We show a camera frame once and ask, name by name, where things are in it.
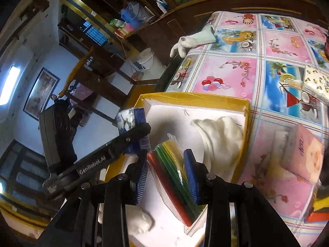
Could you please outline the white folded cloth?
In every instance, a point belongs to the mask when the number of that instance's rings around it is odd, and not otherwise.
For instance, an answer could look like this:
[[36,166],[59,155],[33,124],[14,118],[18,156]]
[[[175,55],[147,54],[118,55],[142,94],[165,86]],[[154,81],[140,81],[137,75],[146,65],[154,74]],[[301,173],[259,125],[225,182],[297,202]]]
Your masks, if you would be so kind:
[[210,173],[230,182],[243,146],[241,127],[231,117],[221,117],[218,120],[195,119],[191,125],[201,135],[204,146],[203,164]]

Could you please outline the wooden chair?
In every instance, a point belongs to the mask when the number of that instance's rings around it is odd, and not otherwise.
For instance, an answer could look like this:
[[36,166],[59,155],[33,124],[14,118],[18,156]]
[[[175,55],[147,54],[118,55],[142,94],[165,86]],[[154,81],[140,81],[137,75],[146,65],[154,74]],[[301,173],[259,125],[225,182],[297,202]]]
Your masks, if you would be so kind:
[[76,82],[79,82],[83,86],[90,89],[92,92],[97,93],[101,97],[115,104],[120,109],[123,109],[124,106],[127,104],[127,101],[131,97],[130,94],[127,95],[123,93],[123,91],[119,90],[117,87],[107,82],[107,80],[104,77],[101,77],[84,67],[84,64],[87,62],[87,60],[90,57],[94,57],[101,64],[110,67],[112,71],[116,72],[117,74],[125,78],[130,84],[132,84],[133,87],[154,86],[159,82],[158,79],[140,80],[140,81],[133,80],[132,78],[128,77],[127,74],[122,72],[119,68],[115,68],[111,65],[110,57],[103,48],[99,46],[92,46],[90,51],[85,56],[83,56],[75,65],[75,67],[71,70],[71,73],[69,74],[69,76],[65,81],[65,85],[63,89],[58,93],[57,97],[62,98],[66,96],[72,99],[85,110],[95,113],[96,115],[102,117],[103,119],[111,122],[114,126],[116,125],[115,119],[96,110],[92,106],[87,105],[81,99],[78,99],[75,96],[71,95],[68,91],[70,83],[73,80],[75,80]]

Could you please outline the white rubber glove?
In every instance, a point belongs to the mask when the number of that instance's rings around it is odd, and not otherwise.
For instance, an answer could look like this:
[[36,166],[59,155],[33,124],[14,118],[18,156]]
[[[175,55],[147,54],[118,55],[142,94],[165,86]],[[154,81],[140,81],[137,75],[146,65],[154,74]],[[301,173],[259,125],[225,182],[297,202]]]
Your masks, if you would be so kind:
[[181,58],[185,58],[187,49],[215,42],[214,29],[209,26],[193,35],[180,37],[178,42],[172,47],[169,56],[174,58],[176,53],[178,53]]

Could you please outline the lemon print tissue pack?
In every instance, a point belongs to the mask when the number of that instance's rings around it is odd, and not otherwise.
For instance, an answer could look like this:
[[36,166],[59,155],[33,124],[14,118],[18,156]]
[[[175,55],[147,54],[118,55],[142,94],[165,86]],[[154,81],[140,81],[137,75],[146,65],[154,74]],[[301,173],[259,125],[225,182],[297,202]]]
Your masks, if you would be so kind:
[[305,66],[302,90],[329,105],[328,75],[321,70]]

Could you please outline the framed wall painting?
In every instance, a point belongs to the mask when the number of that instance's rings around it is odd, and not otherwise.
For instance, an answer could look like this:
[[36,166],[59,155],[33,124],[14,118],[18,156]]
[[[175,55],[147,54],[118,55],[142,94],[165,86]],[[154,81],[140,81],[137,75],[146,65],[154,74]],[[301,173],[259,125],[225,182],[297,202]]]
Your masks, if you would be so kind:
[[39,121],[39,115],[44,110],[59,81],[60,79],[52,72],[42,68],[27,97],[23,112]]

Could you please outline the blue white tissue pack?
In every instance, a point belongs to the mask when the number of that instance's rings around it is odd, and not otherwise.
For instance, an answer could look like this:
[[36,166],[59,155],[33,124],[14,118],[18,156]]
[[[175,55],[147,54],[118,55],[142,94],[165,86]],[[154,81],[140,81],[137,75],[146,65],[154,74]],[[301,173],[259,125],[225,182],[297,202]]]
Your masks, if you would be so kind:
[[137,124],[146,121],[145,111],[143,108],[129,108],[122,110],[116,116],[119,134],[125,133]]

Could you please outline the colourful felt sheets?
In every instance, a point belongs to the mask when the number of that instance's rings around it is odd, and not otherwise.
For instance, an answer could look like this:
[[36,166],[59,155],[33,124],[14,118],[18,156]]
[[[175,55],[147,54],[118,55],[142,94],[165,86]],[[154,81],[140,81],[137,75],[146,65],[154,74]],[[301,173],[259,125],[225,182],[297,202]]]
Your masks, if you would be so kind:
[[206,219],[206,206],[198,206],[191,195],[183,165],[183,149],[174,135],[155,146],[147,154],[154,185],[163,203],[184,225],[184,233],[192,237]]

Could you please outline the blue thermos jug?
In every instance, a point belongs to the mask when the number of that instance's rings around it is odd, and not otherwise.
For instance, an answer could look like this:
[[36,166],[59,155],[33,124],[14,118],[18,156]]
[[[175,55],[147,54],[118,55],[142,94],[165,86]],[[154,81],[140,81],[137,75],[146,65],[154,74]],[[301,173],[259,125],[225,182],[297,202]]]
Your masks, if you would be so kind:
[[139,29],[141,22],[137,19],[137,17],[133,14],[133,12],[127,8],[123,8],[120,11],[121,18],[130,24],[134,30]]

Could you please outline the pink tissue pack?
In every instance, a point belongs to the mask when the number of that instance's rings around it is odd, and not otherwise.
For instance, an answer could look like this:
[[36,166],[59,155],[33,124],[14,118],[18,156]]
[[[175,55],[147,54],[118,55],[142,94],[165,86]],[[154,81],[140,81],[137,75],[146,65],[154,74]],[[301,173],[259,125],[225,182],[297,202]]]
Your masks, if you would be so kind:
[[288,134],[281,165],[304,181],[315,185],[323,164],[324,145],[306,127],[294,126]]

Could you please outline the yellow-rimmed cardboard tray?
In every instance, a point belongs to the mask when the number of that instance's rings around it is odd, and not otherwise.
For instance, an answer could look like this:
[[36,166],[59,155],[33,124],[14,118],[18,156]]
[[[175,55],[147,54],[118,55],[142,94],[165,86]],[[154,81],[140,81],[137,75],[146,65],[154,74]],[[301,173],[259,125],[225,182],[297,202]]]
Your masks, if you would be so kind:
[[[182,149],[191,149],[198,162],[204,161],[202,136],[192,126],[194,120],[218,120],[232,118],[243,135],[241,150],[231,162],[222,162],[223,178],[237,183],[245,164],[247,133],[250,122],[250,103],[245,99],[197,93],[143,94],[135,106],[143,108],[146,121],[152,130],[149,136],[151,148],[174,136]],[[161,186],[148,173],[143,198],[138,205],[153,219],[151,229],[138,235],[130,235],[131,246],[199,246],[204,239],[207,207],[202,207],[196,221],[186,226]]]

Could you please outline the white plastic bucket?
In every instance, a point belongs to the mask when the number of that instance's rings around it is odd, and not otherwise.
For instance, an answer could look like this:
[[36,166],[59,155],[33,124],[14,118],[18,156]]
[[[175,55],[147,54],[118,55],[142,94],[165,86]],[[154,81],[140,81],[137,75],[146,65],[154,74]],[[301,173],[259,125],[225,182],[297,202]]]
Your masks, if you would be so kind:
[[137,56],[137,63],[140,64],[140,66],[142,67],[142,70],[149,70],[153,67],[154,55],[153,55],[153,51],[150,47],[143,50]]

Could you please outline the colourful patterned tablecloth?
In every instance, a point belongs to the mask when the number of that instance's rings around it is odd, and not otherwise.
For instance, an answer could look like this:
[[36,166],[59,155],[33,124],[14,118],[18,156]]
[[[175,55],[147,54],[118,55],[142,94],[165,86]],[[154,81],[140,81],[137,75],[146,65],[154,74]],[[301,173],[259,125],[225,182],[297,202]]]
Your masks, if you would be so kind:
[[307,222],[315,187],[280,167],[282,141],[301,124],[328,142],[328,107],[301,88],[303,72],[328,72],[327,31],[294,17],[217,11],[202,28],[216,42],[191,49],[168,91],[225,95],[250,101],[248,159],[241,181],[256,184],[301,246],[326,223]]

